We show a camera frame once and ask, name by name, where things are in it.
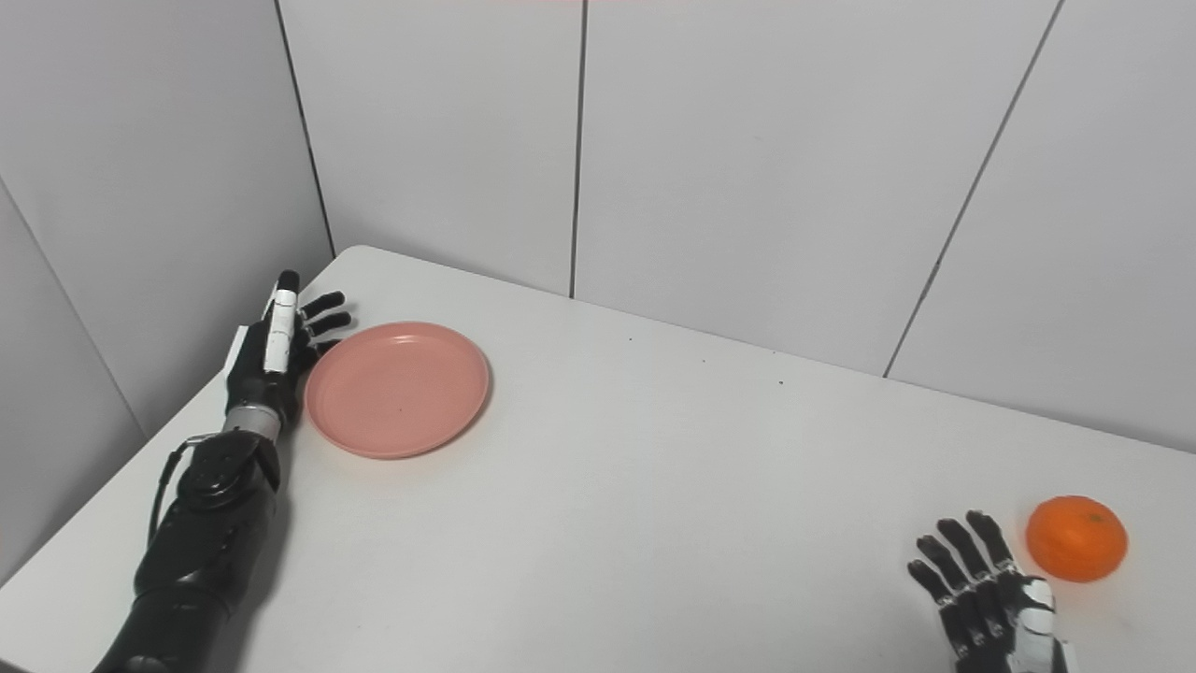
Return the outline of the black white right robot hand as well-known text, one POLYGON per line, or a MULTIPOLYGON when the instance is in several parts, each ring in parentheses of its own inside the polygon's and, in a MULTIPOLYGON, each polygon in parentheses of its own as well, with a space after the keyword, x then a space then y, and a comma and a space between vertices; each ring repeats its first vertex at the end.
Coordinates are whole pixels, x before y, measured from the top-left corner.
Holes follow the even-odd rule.
POLYGON ((916 549, 907 570, 938 608, 957 672, 1076 669, 1073 647, 1055 634, 1050 585, 1023 571, 990 515, 945 516, 916 549))

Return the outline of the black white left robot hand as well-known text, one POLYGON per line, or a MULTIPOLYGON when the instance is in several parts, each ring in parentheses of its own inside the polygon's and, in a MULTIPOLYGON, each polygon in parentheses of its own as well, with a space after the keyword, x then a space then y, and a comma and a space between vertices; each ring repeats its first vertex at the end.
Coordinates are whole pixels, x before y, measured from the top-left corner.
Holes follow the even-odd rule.
POLYGON ((227 412, 268 408, 281 427, 293 424, 299 416, 300 380, 340 344, 329 334, 350 326, 353 316, 341 290, 300 304, 299 280, 291 269, 281 273, 261 318, 248 325, 226 378, 227 412))

